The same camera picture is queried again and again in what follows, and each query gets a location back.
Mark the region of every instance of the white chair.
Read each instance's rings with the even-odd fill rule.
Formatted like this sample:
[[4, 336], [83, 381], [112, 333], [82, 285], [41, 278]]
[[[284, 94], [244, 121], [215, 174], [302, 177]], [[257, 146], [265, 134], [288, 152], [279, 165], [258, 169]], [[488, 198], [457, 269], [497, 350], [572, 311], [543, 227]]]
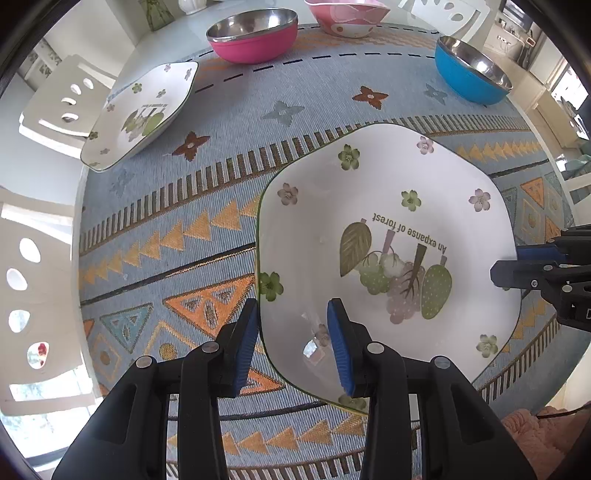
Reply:
[[[402, 0], [398, 6], [406, 7], [413, 0]], [[486, 20], [491, 9], [485, 0], [414, 0], [410, 13], [434, 26], [443, 35], [456, 36], [458, 31], [468, 25], [476, 13], [474, 23], [461, 36], [468, 42]]]
[[78, 55], [66, 57], [25, 107], [19, 132], [42, 145], [80, 158], [116, 79]]
[[[15, 202], [19, 197], [0, 190], [0, 211], [3, 201], [18, 203], [11, 207], [21, 209], [33, 204], [45, 211], [47, 205], [60, 207], [26, 197], [20, 197], [26, 202]], [[25, 401], [13, 396], [11, 385], [43, 382], [81, 365], [80, 353], [86, 339], [80, 320], [77, 292], [72, 287], [70, 245], [37, 229], [4, 218], [0, 218], [0, 245], [2, 414], [41, 414], [94, 405], [95, 395], [92, 392]], [[45, 356], [39, 355], [39, 343], [44, 344]], [[90, 372], [92, 366], [86, 365], [86, 368]]]

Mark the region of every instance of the cactus illustration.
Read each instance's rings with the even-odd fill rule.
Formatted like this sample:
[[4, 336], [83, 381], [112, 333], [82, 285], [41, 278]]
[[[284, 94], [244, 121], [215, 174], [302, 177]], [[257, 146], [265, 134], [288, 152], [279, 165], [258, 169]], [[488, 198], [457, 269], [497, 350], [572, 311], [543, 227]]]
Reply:
[[447, 257], [441, 256], [440, 265], [431, 265], [421, 289], [421, 314], [426, 320], [434, 318], [443, 308], [452, 290], [452, 275], [445, 268]]

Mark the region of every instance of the star pattern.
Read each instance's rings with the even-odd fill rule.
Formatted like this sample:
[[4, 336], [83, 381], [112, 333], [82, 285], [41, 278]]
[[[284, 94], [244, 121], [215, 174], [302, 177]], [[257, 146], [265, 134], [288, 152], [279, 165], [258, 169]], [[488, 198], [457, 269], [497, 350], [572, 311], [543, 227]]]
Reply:
[[185, 143], [178, 147], [173, 152], [173, 155], [184, 155], [187, 161], [193, 161], [195, 160], [195, 155], [197, 155], [197, 149], [207, 140], [209, 140], [207, 135], [204, 137], [197, 137], [195, 132], [189, 132], [187, 138], [185, 138]]
[[428, 83], [426, 83], [425, 85], [427, 86], [427, 90], [425, 90], [423, 93], [428, 97], [434, 98], [440, 104], [445, 105], [445, 97], [447, 96], [447, 94], [440, 90], [435, 90], [435, 88], [433, 88]]
[[304, 107], [302, 106], [288, 106], [286, 103], [282, 102], [281, 100], [277, 100], [275, 102], [275, 106], [273, 110], [261, 117], [262, 120], [277, 120], [281, 125], [285, 127], [289, 127], [291, 122], [293, 122], [293, 117], [295, 114], [300, 113]]
[[367, 88], [366, 86], [361, 86], [360, 88], [361, 93], [355, 95], [353, 100], [357, 102], [368, 102], [372, 107], [377, 110], [382, 109], [382, 100], [388, 98], [387, 93], [380, 93], [374, 92], [371, 88]]
[[135, 177], [135, 173], [128, 172], [125, 168], [123, 168], [119, 175], [117, 176], [117, 180], [111, 185], [109, 189], [110, 192], [115, 193], [118, 197], [123, 195], [125, 190], [125, 186], [131, 181], [132, 178]]

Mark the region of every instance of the wall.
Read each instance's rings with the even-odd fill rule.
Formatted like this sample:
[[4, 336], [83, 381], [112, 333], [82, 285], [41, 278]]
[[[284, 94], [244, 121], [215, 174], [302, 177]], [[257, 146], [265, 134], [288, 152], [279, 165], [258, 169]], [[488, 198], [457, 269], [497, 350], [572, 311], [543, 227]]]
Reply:
[[77, 53], [114, 76], [135, 48], [106, 0], [80, 1], [45, 38], [61, 58]]
[[18, 132], [18, 118], [32, 96], [15, 75], [0, 98], [0, 184], [20, 195], [74, 205], [82, 163]]

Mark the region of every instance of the white plate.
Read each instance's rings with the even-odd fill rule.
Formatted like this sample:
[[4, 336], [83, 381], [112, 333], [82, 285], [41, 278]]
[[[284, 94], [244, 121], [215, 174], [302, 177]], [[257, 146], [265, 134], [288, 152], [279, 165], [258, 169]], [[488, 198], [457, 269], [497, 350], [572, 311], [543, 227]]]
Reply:
[[[409, 358], [448, 356], [469, 381], [517, 323], [521, 292], [495, 287], [489, 273], [516, 259], [501, 194], [475, 166], [398, 125], [358, 129], [281, 170], [261, 198], [257, 237], [269, 359], [329, 402], [355, 408], [342, 397], [326, 331], [334, 297], [373, 340]], [[420, 287], [405, 302], [404, 274], [422, 249]]]
[[189, 98], [197, 67], [195, 61], [159, 65], [107, 102], [82, 147], [82, 161], [101, 171], [147, 147]]

